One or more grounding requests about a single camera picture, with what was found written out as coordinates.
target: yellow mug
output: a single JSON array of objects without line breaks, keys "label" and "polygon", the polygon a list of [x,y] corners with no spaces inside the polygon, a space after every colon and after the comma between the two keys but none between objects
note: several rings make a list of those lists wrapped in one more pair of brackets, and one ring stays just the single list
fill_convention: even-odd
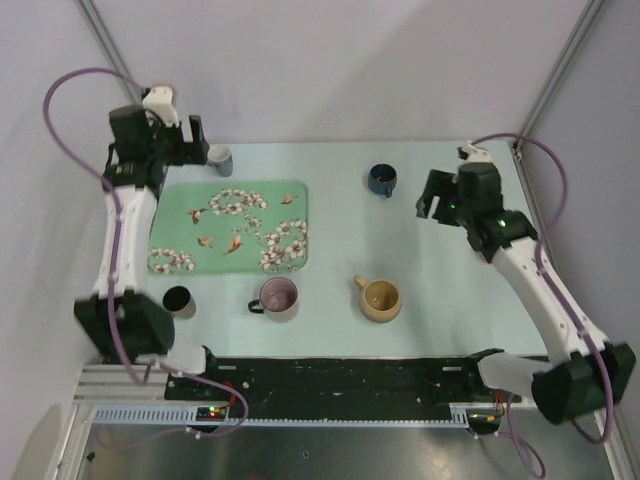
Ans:
[{"label": "yellow mug", "polygon": [[384,279],[370,282],[356,275],[353,283],[360,289],[360,309],[369,320],[387,323],[398,316],[402,308],[402,295],[393,282]]}]

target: bird illustration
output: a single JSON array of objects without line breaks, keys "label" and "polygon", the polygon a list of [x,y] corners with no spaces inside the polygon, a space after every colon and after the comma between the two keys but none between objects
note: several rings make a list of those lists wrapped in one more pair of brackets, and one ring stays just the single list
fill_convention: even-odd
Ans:
[{"label": "bird illustration", "polygon": [[280,203],[282,205],[289,205],[290,203],[293,203],[294,198],[298,198],[298,196],[296,195],[295,197],[292,197],[290,193],[287,193]]},{"label": "bird illustration", "polygon": [[213,248],[211,246],[211,242],[214,238],[216,237],[198,237],[198,245],[200,245],[201,247]]},{"label": "bird illustration", "polygon": [[200,221],[200,214],[206,211],[206,208],[199,208],[198,210],[189,210],[187,215],[191,215],[191,220],[193,220],[193,224],[197,225]]},{"label": "bird illustration", "polygon": [[237,249],[240,248],[241,245],[242,243],[240,243],[240,237],[239,236],[233,237],[231,239],[231,248],[227,250],[227,253],[225,253],[225,255],[229,255],[230,253],[235,252]]}]

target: tan mug handle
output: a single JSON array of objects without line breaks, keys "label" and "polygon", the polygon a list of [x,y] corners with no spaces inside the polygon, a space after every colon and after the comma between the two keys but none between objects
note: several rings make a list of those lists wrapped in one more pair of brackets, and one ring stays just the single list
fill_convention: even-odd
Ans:
[{"label": "tan mug handle", "polygon": [[355,277],[353,277],[353,283],[360,290],[364,290],[364,287],[367,286],[367,284],[369,283],[369,280],[364,278],[362,275],[356,275]]}]

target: metal pole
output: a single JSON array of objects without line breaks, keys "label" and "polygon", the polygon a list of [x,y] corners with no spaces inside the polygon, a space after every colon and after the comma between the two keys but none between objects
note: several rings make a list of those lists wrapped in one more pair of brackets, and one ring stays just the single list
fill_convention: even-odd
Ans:
[{"label": "metal pole", "polygon": [[[75,0],[75,2],[111,68],[127,78],[133,78],[93,0]],[[141,102],[140,92],[136,87],[123,80],[118,82],[131,103]]]},{"label": "metal pole", "polygon": [[[588,35],[593,31],[593,28],[602,16],[602,12],[609,3],[610,0],[591,0],[584,8],[582,16],[571,32],[571,35],[569,35],[569,39],[562,49],[560,57],[553,66],[542,91],[538,95],[538,98],[536,98],[533,108],[529,111],[527,119],[520,129],[522,135],[529,136],[534,132],[542,116],[551,104],[551,101],[560,89],[562,81],[565,79],[582,47],[586,43]],[[522,142],[517,141],[515,145],[516,150],[520,151]]]}]

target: dark blue mug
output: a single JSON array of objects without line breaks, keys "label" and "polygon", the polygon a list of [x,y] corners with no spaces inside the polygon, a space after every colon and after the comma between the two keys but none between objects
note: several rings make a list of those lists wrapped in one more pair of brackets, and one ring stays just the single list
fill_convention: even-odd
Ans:
[{"label": "dark blue mug", "polygon": [[369,190],[376,195],[384,195],[390,198],[397,182],[398,175],[395,168],[386,163],[379,163],[369,171]]}]

